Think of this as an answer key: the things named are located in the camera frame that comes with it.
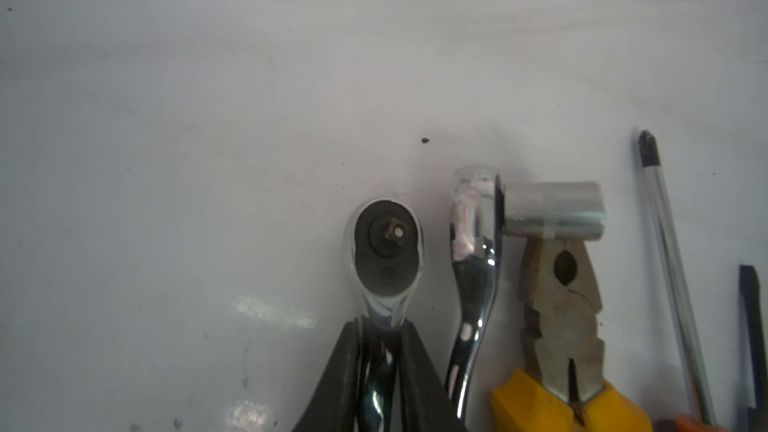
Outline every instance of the white surface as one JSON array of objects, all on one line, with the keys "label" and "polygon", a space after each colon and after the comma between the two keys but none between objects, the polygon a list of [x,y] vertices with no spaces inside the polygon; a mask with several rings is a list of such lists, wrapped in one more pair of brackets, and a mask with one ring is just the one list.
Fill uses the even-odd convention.
[{"label": "white surface", "polygon": [[[685,412],[646,127],[717,417],[752,401],[737,266],[768,283],[768,0],[0,2],[0,430],[290,430],[356,312],[341,234],[372,196],[423,221],[409,316],[443,376],[448,188],[476,162],[601,182],[606,377],[652,418]],[[476,432],[522,364],[521,246]]]}]

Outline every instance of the screwdriver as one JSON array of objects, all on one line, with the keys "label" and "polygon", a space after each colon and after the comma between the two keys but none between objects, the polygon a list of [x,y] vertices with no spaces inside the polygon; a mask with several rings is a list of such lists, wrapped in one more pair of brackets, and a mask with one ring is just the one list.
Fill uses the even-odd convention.
[{"label": "screwdriver", "polygon": [[746,308],[746,330],[750,336],[756,405],[748,410],[747,429],[749,432],[765,432],[768,430],[768,370],[763,340],[763,317],[760,314],[760,280],[752,265],[739,267],[739,289],[744,296]]},{"label": "screwdriver", "polygon": [[686,381],[694,407],[694,416],[678,416],[675,425],[679,432],[725,430],[718,427],[710,386],[706,379],[704,356],[701,353],[696,331],[694,310],[690,304],[688,286],[683,272],[683,258],[677,244],[677,234],[672,219],[672,209],[667,195],[667,185],[661,171],[661,160],[656,138],[643,130],[638,139],[640,160],[643,163],[645,183],[652,207],[652,216],[661,254],[661,262],[670,287],[670,302],[676,322],[677,340],[683,355]]}]

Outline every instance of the yellow pliers handle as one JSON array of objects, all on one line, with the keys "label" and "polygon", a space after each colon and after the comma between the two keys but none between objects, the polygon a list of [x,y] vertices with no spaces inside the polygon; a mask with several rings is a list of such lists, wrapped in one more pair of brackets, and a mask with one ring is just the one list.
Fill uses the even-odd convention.
[{"label": "yellow pliers handle", "polygon": [[571,406],[553,396],[523,369],[491,392],[496,432],[652,432],[645,412],[609,382],[584,405],[584,425]]}]

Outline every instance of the screwdriver shaft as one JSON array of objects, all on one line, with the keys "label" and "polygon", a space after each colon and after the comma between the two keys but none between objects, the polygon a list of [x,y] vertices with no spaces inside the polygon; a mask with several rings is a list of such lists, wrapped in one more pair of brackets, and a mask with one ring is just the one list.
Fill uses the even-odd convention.
[{"label": "screwdriver shaft", "polygon": [[683,356],[688,390],[694,406],[694,416],[698,421],[714,427],[717,422],[715,421],[712,395],[709,382],[706,379],[704,356],[701,353],[699,335],[696,332],[694,310],[690,304],[688,286],[683,272],[683,258],[680,254],[680,247],[677,245],[677,234],[672,220],[672,209],[667,196],[664,174],[661,171],[656,139],[648,130],[645,130],[640,134],[638,145],[648,186],[648,197],[653,209],[651,215],[659,243],[661,262],[667,274],[667,283],[670,288],[670,302],[676,321],[677,340]]}]

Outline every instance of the pliers jaw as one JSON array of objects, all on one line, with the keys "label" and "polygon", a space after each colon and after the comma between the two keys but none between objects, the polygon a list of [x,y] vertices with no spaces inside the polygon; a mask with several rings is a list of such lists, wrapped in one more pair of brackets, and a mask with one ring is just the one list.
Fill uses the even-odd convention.
[{"label": "pliers jaw", "polygon": [[530,238],[519,297],[526,372],[581,419],[583,404],[605,389],[602,303],[584,242]]}]

